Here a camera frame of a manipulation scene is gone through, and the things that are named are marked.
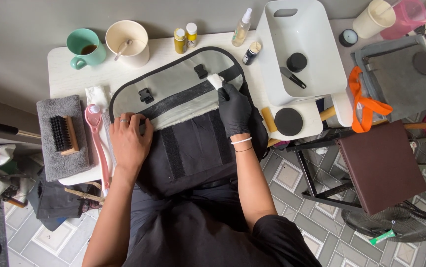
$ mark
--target white bracelet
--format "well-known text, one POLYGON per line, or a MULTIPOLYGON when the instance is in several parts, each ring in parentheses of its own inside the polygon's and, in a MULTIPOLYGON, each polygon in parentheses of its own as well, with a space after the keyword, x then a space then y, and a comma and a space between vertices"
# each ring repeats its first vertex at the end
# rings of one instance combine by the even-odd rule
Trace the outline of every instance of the white bracelet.
POLYGON ((247 138, 247 139, 241 140, 241 141, 231 142, 231 144, 235 144, 235 143, 243 143, 243 142, 249 141, 249 140, 251 140, 251 139, 252 139, 252 136, 251 136, 251 137, 249 137, 249 138, 247 138))

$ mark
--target pink brush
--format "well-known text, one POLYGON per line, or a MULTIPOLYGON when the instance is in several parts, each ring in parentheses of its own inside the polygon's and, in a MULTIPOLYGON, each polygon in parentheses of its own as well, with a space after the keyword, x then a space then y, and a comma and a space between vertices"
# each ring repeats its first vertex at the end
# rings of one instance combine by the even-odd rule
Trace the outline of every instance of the pink brush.
POLYGON ((101 109, 98 106, 91 104, 86 108, 84 116, 86 118, 86 122, 91 128, 94 146, 96 147, 97 155, 99 157, 99 163, 101 163, 102 192, 104 197, 106 197, 109 192, 109 168, 108 162, 106 161, 106 155, 104 155, 104 150, 101 146, 101 139, 99 137, 99 127, 102 122, 101 109))

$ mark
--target pink container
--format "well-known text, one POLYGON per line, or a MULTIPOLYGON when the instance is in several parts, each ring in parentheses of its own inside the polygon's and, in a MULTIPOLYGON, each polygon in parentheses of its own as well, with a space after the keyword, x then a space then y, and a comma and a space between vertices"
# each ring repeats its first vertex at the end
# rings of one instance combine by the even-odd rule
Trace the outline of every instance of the pink container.
POLYGON ((426 19, 426 8, 419 0, 403 0, 394 7, 394 12, 396 22, 381 32, 384 40, 399 39, 406 33, 424 25, 424 22, 420 21, 426 19))

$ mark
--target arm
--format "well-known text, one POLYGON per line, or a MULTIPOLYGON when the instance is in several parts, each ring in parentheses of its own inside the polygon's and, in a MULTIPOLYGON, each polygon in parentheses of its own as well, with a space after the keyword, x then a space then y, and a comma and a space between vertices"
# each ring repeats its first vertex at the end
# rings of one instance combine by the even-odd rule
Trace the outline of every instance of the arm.
MULTIPOLYGON (((220 88, 218 94, 220 117, 225 125, 226 135, 233 142, 249 138, 247 122, 251 106, 247 97, 230 84, 220 88)), ((234 149, 241 208, 252 231, 257 220, 265 215, 277 215, 277 211, 251 141, 234 144, 234 149)))
POLYGON ((141 114, 123 113, 109 127, 112 149, 117 160, 109 194, 94 227, 84 255, 83 267, 121 266, 127 257, 130 233, 132 190, 147 157, 154 128, 145 120, 145 134, 140 135, 141 114), (130 123, 121 122, 129 119, 130 123))

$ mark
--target green mug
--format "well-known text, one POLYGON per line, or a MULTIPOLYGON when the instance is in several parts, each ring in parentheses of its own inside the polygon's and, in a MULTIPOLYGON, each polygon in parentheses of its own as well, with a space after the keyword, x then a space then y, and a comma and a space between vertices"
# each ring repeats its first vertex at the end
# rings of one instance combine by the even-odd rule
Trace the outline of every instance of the green mug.
POLYGON ((76 56, 71 60, 73 69, 82 69, 86 65, 100 64, 106 58, 106 49, 96 33, 86 28, 79 28, 69 34, 67 48, 76 56))

